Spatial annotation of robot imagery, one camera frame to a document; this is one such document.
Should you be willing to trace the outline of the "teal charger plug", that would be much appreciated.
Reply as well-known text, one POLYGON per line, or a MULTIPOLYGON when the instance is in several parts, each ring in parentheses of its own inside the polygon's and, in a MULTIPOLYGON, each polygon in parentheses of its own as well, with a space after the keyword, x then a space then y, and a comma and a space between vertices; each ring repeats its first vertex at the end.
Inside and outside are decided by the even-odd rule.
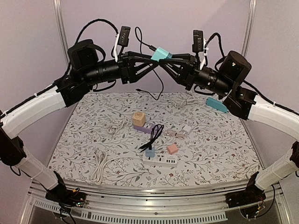
POLYGON ((172 59, 172 54, 167 50, 158 47, 152 55, 151 60, 159 62, 164 59, 172 59))

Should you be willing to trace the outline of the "beige cube socket adapter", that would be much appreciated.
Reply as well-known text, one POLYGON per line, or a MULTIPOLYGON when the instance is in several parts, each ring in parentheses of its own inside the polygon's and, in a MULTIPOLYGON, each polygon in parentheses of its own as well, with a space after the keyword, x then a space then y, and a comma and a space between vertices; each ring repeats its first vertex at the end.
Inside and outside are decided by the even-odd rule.
POLYGON ((143 112, 134 113, 134 115, 132 117, 132 121, 133 121, 134 126, 140 126, 140 127, 144 126, 144 124, 146 122, 145 113, 143 113, 143 112))

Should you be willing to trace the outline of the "purple power strip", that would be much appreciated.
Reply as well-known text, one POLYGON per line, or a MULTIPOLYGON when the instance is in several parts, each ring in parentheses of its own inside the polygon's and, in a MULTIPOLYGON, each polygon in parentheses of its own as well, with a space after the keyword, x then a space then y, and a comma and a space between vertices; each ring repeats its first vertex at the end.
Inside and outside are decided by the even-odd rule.
POLYGON ((145 123, 143 126, 136 126, 133 125, 133 128, 137 131, 143 132, 143 133, 151 133, 152 129, 154 128, 154 124, 151 123, 145 123))

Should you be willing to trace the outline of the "light blue charger plug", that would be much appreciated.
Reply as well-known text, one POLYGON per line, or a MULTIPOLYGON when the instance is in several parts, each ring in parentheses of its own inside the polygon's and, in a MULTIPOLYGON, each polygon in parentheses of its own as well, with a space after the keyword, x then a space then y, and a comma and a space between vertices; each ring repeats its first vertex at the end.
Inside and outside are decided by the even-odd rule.
POLYGON ((151 149, 150 149, 150 148, 147 148, 147 149, 145 150, 145 156, 146 156, 147 158, 154 158, 154 157, 155 157, 155 148, 154 148, 154 147, 152 147, 151 149))

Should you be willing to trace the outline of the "white power strip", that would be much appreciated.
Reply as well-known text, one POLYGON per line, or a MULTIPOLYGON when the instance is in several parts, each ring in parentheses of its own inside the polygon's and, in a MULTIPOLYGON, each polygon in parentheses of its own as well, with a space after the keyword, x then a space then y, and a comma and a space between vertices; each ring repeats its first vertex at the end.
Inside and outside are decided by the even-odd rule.
POLYGON ((145 165, 175 168, 178 166, 178 157, 170 154, 155 154, 154 157, 146 157, 144 155, 142 162, 145 165))

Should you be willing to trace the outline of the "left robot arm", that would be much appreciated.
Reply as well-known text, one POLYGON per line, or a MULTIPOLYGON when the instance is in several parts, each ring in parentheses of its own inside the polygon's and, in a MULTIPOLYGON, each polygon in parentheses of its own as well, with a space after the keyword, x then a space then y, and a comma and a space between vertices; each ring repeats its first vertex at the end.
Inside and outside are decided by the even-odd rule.
POLYGON ((95 84, 117 79, 123 84, 135 83, 158 66, 149 55, 129 51, 107 61, 99 60, 98 51, 106 55, 91 39, 74 44, 68 49, 69 72, 0 116, 1 161, 40 182, 60 203, 69 199, 69 191, 54 171, 25 148, 19 133, 52 112, 77 103, 95 84))

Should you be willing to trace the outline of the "pink charger plug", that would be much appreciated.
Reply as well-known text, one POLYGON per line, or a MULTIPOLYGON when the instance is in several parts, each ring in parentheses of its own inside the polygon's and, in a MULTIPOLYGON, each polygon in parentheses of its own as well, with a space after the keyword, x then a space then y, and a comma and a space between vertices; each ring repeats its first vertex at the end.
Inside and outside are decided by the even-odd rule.
POLYGON ((178 147, 176 144, 169 145, 166 147, 166 149, 169 154, 175 154, 178 152, 178 147))

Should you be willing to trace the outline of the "teal power strip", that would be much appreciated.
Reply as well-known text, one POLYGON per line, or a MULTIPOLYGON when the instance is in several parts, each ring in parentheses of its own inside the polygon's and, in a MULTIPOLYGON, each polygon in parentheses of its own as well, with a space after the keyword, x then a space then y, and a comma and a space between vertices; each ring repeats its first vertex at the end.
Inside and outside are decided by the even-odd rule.
POLYGON ((206 99, 206 105, 210 106, 220 112, 228 113, 228 108, 219 100, 216 100, 214 98, 208 97, 206 99))

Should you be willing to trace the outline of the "white charger adapter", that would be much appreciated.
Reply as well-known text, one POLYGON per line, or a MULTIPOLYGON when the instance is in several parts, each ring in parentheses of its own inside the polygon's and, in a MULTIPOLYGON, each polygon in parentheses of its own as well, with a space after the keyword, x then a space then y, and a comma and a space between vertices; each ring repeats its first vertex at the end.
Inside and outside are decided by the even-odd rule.
POLYGON ((185 125, 182 127, 181 132, 183 132, 185 135, 189 135, 192 131, 192 127, 185 125))

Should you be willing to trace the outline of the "floral table mat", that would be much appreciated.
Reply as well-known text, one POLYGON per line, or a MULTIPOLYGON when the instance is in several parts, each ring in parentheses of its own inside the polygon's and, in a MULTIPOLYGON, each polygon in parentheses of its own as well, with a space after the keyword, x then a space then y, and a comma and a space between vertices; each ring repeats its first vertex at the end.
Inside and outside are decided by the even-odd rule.
POLYGON ((130 187, 184 187, 249 179, 261 169, 258 156, 242 122, 206 105, 206 97, 165 93, 158 101, 142 93, 88 94, 76 106, 55 148, 48 167, 64 179, 90 183, 101 152, 109 163, 102 182, 130 187), (155 141, 157 154, 178 147, 175 168, 145 165, 140 146, 148 133, 132 125, 109 134, 114 121, 144 112, 146 121, 162 124, 155 141), (189 135, 183 126, 192 127, 189 135))

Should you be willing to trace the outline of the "left aluminium frame post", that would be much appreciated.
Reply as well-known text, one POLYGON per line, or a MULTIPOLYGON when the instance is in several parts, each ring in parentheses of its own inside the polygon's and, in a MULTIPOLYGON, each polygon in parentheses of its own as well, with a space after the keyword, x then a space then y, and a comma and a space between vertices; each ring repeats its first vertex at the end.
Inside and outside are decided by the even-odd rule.
POLYGON ((62 50, 63 50, 63 54, 64 54, 64 59, 66 61, 66 64, 68 64, 68 62, 69 62, 68 55, 67 55, 68 43, 67 43, 66 31, 65 31, 65 27, 64 27, 61 1, 53 0, 53 5, 54 5, 54 12, 55 12, 55 17, 56 17, 56 22, 57 22, 59 38, 60 38, 60 42, 61 42, 61 46, 62 46, 62 50))

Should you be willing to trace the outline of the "right aluminium frame post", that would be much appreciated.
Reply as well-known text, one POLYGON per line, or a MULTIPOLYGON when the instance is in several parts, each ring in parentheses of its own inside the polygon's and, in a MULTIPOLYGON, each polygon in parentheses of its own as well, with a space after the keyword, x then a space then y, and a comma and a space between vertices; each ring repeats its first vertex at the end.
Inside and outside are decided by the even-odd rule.
POLYGON ((250 0, 248 16, 247 16, 247 24, 246 24, 245 35, 244 35, 242 51, 241 51, 241 54, 244 57, 246 57, 249 49, 249 43, 250 43, 251 33, 254 25, 255 13, 256 13, 256 0, 250 0))

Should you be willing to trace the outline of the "aluminium front rail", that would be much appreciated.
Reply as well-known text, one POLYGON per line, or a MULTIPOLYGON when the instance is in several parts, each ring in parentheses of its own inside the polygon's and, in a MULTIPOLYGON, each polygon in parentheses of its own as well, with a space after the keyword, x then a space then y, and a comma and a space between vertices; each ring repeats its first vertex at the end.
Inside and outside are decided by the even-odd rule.
POLYGON ((165 188, 90 185, 66 181, 70 189, 87 194, 82 208, 73 208, 67 222, 107 224, 291 224, 293 222, 279 184, 266 190, 265 208, 246 219, 241 208, 230 208, 227 193, 242 190, 246 181, 165 188))

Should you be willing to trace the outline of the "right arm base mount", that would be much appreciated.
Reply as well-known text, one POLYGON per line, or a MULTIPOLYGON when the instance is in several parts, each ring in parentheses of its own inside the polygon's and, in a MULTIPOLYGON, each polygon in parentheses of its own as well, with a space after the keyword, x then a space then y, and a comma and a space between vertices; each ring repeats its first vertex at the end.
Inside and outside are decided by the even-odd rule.
POLYGON ((227 193, 225 199, 229 208, 239 207, 240 213, 245 219, 255 219, 260 211, 265 208, 266 195, 262 190, 249 187, 227 193))

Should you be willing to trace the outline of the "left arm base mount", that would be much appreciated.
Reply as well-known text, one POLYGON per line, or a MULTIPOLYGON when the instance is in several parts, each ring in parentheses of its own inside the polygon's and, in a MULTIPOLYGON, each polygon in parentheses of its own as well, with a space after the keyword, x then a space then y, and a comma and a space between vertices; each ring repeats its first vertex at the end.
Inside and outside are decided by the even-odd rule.
POLYGON ((86 203, 87 194, 79 188, 70 190, 64 185, 57 185, 47 190, 46 199, 57 202, 65 207, 83 207, 86 203))

